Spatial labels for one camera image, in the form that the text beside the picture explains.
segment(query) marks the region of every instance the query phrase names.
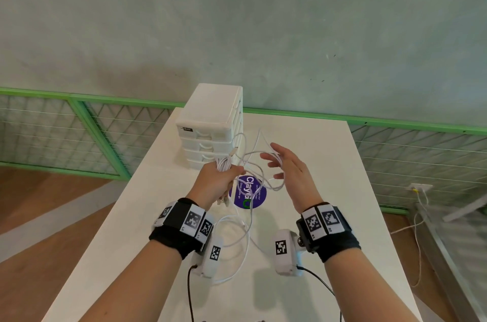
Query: left hand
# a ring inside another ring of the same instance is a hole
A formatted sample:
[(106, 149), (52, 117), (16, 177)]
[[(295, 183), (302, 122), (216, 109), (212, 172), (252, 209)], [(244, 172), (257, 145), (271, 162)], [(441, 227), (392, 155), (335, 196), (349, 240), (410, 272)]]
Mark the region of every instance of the left hand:
[(216, 162), (207, 163), (201, 168), (186, 198), (191, 199), (204, 210), (209, 210), (218, 198), (228, 195), (233, 180), (244, 173), (243, 166), (232, 165), (228, 171), (219, 172), (216, 169)]

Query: white power cord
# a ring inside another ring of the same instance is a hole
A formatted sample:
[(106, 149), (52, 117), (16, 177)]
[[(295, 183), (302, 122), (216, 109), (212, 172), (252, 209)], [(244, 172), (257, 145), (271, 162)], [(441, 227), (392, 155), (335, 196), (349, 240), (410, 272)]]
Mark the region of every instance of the white power cord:
[[(419, 191), (418, 190), (415, 190), (415, 191), (416, 191), (416, 195), (418, 197), (419, 205), (427, 212), (426, 207), (423, 205), (423, 202), (421, 201), (421, 197), (419, 196)], [(423, 194), (425, 195), (425, 198), (426, 198), (426, 205), (429, 205), (429, 199), (428, 199), (428, 196), (426, 195), (426, 191), (424, 189), (422, 189), (422, 191), (423, 191)], [(417, 285), (419, 285), (419, 283), (421, 282), (421, 271), (422, 271), (421, 270), (421, 247), (419, 246), (419, 242), (418, 242), (417, 227), (419, 225), (423, 224), (425, 220), (423, 218), (423, 220), (421, 222), (416, 223), (416, 218), (417, 218), (418, 214), (419, 214), (419, 212), (416, 212), (416, 214), (414, 215), (414, 218), (412, 220), (413, 225), (400, 228), (399, 230), (396, 230), (396, 231), (393, 231), (390, 233), (391, 235), (393, 235), (395, 233), (404, 231), (405, 229), (414, 227), (414, 239), (416, 240), (416, 245), (418, 247), (418, 253), (419, 253), (419, 255), (418, 255), (419, 256), (419, 272), (418, 272), (418, 281), (414, 285), (410, 285), (412, 288), (417, 287)]]
[[(238, 133), (236, 134), (233, 139), (235, 139), (235, 137), (237, 137), (238, 135), (242, 135), (243, 136), (243, 141), (244, 141), (244, 151), (247, 150), (247, 136), (244, 134), (244, 133)], [(266, 152), (266, 151), (257, 151), (255, 150), (256, 147), (257, 147), (257, 143), (259, 141), (259, 137), (260, 135), (262, 135), (262, 138), (264, 139), (265, 143), (267, 144), (267, 146), (271, 149), (270, 152)], [(280, 165), (282, 165), (283, 161), (281, 159), (281, 157), (279, 156), (279, 154), (274, 150), (272, 149), (272, 147), (270, 146), (270, 144), (267, 142), (267, 140), (265, 139), (265, 136), (264, 134), (261, 133), (260, 129), (259, 129), (259, 132), (257, 134), (257, 138), (255, 140), (255, 143), (254, 143), (254, 146), (252, 148), (252, 151), (250, 152), (245, 152), (241, 157), (236, 155), (235, 156), (239, 159), (239, 162), (238, 162), (238, 165), (242, 165), (245, 167), (245, 170), (247, 171), (247, 173), (250, 173), (254, 178), (257, 179), (257, 182), (260, 183), (260, 186), (257, 190), (255, 190), (254, 192), (252, 192), (252, 185), (247, 182), (247, 181), (244, 181), (240, 178), (237, 178), (236, 181), (237, 181), (237, 190), (240, 191), (240, 193), (244, 196), (247, 196), (247, 197), (250, 197), (250, 223), (249, 225), (247, 225), (245, 223), (245, 221), (240, 217), (240, 214), (238, 212), (238, 209), (237, 207), (235, 206), (235, 204), (233, 204), (234, 208), (235, 208), (235, 211), (237, 214), (232, 214), (232, 215), (226, 215), (226, 216), (223, 216), (222, 218), (220, 218), (216, 224), (215, 224), (215, 228), (217, 226), (217, 224), (219, 222), (223, 222), (223, 221), (232, 221), (234, 223), (237, 223), (235, 221), (233, 221), (231, 218), (239, 218), (241, 220), (241, 223), (243, 224), (243, 227), (245, 229), (245, 233), (243, 234), (243, 236), (241, 238), (239, 238), (238, 240), (234, 241), (233, 243), (231, 244), (227, 244), (227, 245), (223, 245), (223, 247), (231, 247), (231, 246), (234, 246), (236, 244), (238, 244), (243, 238), (247, 237), (247, 246), (246, 246), (246, 251), (245, 251), (245, 255), (243, 256), (243, 259), (242, 259), (242, 262), (240, 263), (240, 266), (238, 267), (238, 269), (234, 272), (233, 275), (227, 277), (227, 278), (224, 278), (224, 279), (221, 279), (221, 280), (216, 280), (216, 281), (213, 281), (213, 284), (220, 284), (220, 283), (223, 283), (223, 282), (226, 282), (228, 280), (231, 280), (241, 269), (242, 265), (244, 264), (245, 262), (245, 259), (247, 257), (247, 252), (248, 252), (248, 247), (249, 247), (249, 243), (250, 241), (252, 241), (254, 243), (254, 245), (260, 250), (262, 251), (264, 254), (265, 252), (254, 242), (254, 240), (250, 237), (250, 229), (252, 228), (252, 223), (253, 223), (253, 207), (254, 207), (254, 198), (255, 196), (260, 192), (260, 190), (264, 187), (266, 189), (269, 189), (269, 190), (273, 190), (273, 191), (278, 191), (280, 189), (282, 189), (284, 187), (284, 181), (281, 185), (279, 186), (276, 186), (276, 187), (273, 187), (270, 183), (269, 183), (269, 180), (267, 180), (264, 176), (264, 171), (262, 170), (262, 168), (256, 164), (256, 163), (252, 163), (252, 162), (249, 162), (249, 160), (252, 158), (252, 155), (254, 153), (268, 153), (268, 154), (271, 154), (272, 156), (274, 156), (277, 160), (277, 162), (279, 162)], [(257, 168), (259, 168), (260, 170), (260, 174), (249, 169), (248, 167), (246, 167), (248, 164), (250, 165), (253, 165), (253, 166), (256, 166)], [(220, 171), (220, 172), (223, 172), (223, 171), (227, 171), (229, 170), (231, 167), (232, 167), (232, 158), (230, 155), (224, 157), (224, 158), (217, 158), (216, 159), (216, 166), (217, 166), (217, 170)], [(240, 188), (240, 185), (238, 184), (238, 182), (241, 182), (243, 183), (246, 187), (247, 187), (247, 190), (248, 192), (243, 192)]]

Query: wall outlet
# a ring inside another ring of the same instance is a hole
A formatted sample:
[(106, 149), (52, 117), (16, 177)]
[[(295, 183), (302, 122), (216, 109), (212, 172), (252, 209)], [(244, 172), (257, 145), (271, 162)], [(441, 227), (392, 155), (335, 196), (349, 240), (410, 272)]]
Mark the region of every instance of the wall outlet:
[(430, 185), (430, 184), (410, 184), (407, 189), (408, 190), (413, 190), (413, 189), (416, 189), (418, 190), (419, 192), (426, 192), (428, 191), (429, 189), (431, 189), (433, 187), (433, 185)]

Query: green frame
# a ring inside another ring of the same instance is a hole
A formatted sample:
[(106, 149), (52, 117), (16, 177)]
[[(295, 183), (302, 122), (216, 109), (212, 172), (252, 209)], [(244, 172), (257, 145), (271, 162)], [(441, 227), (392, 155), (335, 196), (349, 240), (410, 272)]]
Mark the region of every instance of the green frame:
[[(105, 134), (101, 131), (97, 122), (94, 120), (90, 111), (86, 107), (87, 102), (93, 103), (105, 103), (105, 104), (119, 104), (119, 105), (132, 105), (149, 108), (164, 108), (174, 109), (177, 107), (184, 107), (184, 102), (173, 101), (161, 101), (161, 100), (145, 100), (135, 99), (128, 97), (105, 97), (97, 95), (85, 95), (74, 93), (59, 93), (52, 91), (37, 91), (37, 90), (25, 90), (25, 89), (13, 89), (0, 87), (0, 95), (12, 95), (20, 97), (42, 97), (66, 100), (73, 111), (83, 122), (83, 125), (88, 130), (94, 141), (97, 143), (102, 153), (106, 156), (108, 161), (116, 169), (118, 175), (104, 174), (97, 172), (85, 172), (75, 170), (65, 170), (59, 168), (29, 166), (16, 163), (0, 162), (0, 166), (27, 168), (33, 170), (50, 171), (56, 173), (68, 173), (68, 174), (80, 174), (90, 177), (111, 178), (118, 180), (129, 180), (131, 175), (127, 171), (127, 168), (119, 158), (116, 151), (107, 140)], [(445, 132), (453, 134), (472, 134), (472, 135), (485, 135), (487, 136), (487, 128), (475, 127), (475, 126), (463, 126), (463, 125), (449, 125), (439, 123), (426, 123), (416, 121), (403, 121), (395, 119), (383, 119), (383, 118), (369, 118), (359, 116), (342, 116), (331, 115), (325, 113), (312, 113), (312, 112), (296, 112), (296, 111), (281, 111), (275, 109), (259, 109), (259, 108), (244, 108), (245, 113), (266, 114), (275, 116), (290, 116), (290, 117), (304, 117), (304, 118), (318, 118), (318, 119), (332, 119), (348, 122), (353, 125), (364, 126), (378, 126), (378, 127), (390, 127), (399, 128), (405, 130), (425, 130), (435, 132)], [(407, 209), (400, 207), (381, 206), (381, 210), (385, 213), (392, 214), (407, 214)]]

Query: black cable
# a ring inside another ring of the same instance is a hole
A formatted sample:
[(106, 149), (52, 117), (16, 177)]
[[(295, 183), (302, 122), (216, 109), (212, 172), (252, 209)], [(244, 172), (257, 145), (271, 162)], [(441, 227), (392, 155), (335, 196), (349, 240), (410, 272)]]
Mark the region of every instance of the black cable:
[(309, 270), (309, 269), (307, 269), (307, 268), (301, 267), (300, 265), (297, 265), (297, 266), (296, 266), (296, 268), (297, 268), (297, 269), (299, 269), (299, 270), (302, 270), (302, 271), (306, 271), (306, 272), (308, 272), (308, 273), (312, 274), (313, 276), (315, 276), (315, 277), (316, 277), (318, 280), (320, 280), (320, 281), (321, 281), (321, 283), (322, 283), (323, 285), (325, 285), (325, 286), (326, 286), (326, 288), (327, 288), (328, 290), (330, 290), (330, 292), (333, 294), (333, 296), (335, 296), (335, 293), (333, 292), (333, 290), (332, 290), (332, 289), (331, 289), (331, 288), (330, 288), (330, 287), (329, 287), (329, 286), (326, 284), (326, 282), (324, 282), (324, 281), (323, 281), (323, 280), (320, 278), (320, 276), (318, 276), (316, 273), (314, 273), (313, 271), (310, 271), (310, 270)]
[(187, 299), (189, 301), (189, 311), (191, 312), (191, 321), (194, 322), (194, 317), (193, 317), (193, 306), (191, 304), (191, 292), (189, 291), (189, 276), (191, 275), (191, 271), (194, 270), (195, 268), (198, 268), (198, 265), (192, 265), (189, 267), (189, 271), (187, 272)]

